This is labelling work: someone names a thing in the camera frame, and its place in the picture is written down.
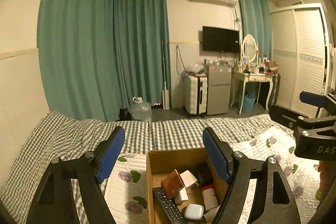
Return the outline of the white tube red cap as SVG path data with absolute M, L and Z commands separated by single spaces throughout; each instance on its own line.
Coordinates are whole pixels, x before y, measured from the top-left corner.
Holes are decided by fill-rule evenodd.
M 205 211 L 209 211 L 219 206 L 217 195 L 213 184 L 201 188 Z

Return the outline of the black rectangular box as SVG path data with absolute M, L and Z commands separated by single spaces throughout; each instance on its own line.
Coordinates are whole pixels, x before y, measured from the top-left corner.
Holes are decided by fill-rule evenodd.
M 214 181 L 211 171 L 206 163 L 197 165 L 196 174 L 200 187 L 211 185 Z

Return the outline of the light blue earbuds case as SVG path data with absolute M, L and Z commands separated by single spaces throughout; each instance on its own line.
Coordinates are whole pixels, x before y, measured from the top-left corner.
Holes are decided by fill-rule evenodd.
M 187 220 L 198 221 L 203 218 L 204 211 L 203 205 L 191 203 L 185 207 L 183 215 Z

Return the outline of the white power adapter plug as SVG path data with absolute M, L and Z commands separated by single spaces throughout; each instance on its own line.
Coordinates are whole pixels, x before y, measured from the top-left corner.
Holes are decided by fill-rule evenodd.
M 198 182 L 198 179 L 189 170 L 180 173 L 180 176 L 186 189 Z

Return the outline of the black TV remote control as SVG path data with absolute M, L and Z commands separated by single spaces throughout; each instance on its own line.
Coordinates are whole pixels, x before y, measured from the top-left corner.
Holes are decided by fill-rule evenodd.
M 164 212 L 164 220 L 168 223 L 188 224 L 173 200 L 169 200 L 163 187 L 153 188 L 153 196 L 159 203 L 159 207 Z

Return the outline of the red rose card wallet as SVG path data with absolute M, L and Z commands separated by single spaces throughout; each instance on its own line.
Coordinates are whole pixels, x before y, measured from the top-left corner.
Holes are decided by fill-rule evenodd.
M 161 181 L 165 194 L 169 200 L 174 198 L 178 192 L 185 187 L 179 172 L 174 169 L 165 179 Z

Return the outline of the white cube charger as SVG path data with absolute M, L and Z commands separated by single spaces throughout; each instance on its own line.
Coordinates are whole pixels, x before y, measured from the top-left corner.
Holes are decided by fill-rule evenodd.
M 182 204 L 185 201 L 188 201 L 188 194 L 187 194 L 187 190 L 185 187 L 183 187 L 178 194 L 174 197 L 174 201 L 176 204 Z

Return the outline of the grey checked bed sheet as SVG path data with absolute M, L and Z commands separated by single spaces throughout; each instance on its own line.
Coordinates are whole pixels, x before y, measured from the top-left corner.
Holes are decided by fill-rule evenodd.
M 49 112 L 33 129 L 17 153 L 9 176 L 1 187 L 1 201 L 17 223 L 25 223 L 37 186 L 50 160 L 77 159 L 94 150 L 117 126 L 125 130 L 123 153 L 146 154 L 153 150 L 202 147 L 202 132 L 212 128 L 229 145 L 253 143 L 260 134 L 279 132 L 268 147 L 284 140 L 294 145 L 289 129 L 262 114 L 248 118 L 180 119 L 163 122 L 102 122 L 95 119 L 78 121 L 57 111 Z

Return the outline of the silver mini fridge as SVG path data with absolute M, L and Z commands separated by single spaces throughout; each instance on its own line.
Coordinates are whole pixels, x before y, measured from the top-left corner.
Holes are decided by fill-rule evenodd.
M 206 65 L 207 76 L 207 115 L 219 115 L 228 112 L 231 69 L 228 65 Z

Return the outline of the white oval vanity mirror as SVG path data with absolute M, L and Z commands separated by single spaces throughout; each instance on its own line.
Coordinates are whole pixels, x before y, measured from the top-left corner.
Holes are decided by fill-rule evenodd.
M 246 35 L 241 44 L 241 60 L 243 64 L 256 62 L 258 53 L 259 48 L 255 38 L 251 34 Z

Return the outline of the small teal window curtain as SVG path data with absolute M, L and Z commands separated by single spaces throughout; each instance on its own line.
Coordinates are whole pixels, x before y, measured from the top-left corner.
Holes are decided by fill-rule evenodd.
M 254 37 L 258 58 L 272 57 L 272 19 L 268 0 L 239 0 L 244 36 Z

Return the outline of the clear water jug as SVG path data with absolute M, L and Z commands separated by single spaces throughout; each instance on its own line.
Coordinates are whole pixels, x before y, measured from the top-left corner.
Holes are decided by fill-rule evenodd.
M 133 121 L 151 122 L 152 110 L 151 104 L 145 102 L 142 97 L 133 97 L 133 103 L 127 108 Z

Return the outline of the large teal curtain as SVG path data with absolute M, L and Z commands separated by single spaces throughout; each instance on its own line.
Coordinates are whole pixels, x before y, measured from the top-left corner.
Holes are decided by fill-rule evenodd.
M 170 87 L 166 0 L 41 0 L 37 46 L 50 110 L 115 121 L 133 97 L 162 100 L 162 44 Z

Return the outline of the black wall television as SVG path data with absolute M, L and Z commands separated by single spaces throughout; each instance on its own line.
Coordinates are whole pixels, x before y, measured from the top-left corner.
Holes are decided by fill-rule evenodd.
M 220 53 L 239 53 L 239 32 L 217 27 L 202 27 L 202 44 L 204 51 Z

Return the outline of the white mop leaning on wall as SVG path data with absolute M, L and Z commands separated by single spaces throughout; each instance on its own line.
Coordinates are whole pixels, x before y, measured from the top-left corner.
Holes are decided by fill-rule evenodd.
M 170 110 L 169 90 L 167 88 L 167 80 L 166 80 L 166 62 L 165 62 L 164 42 L 161 41 L 161 44 L 162 44 L 162 68 L 163 68 L 163 89 L 162 89 L 163 109 Z

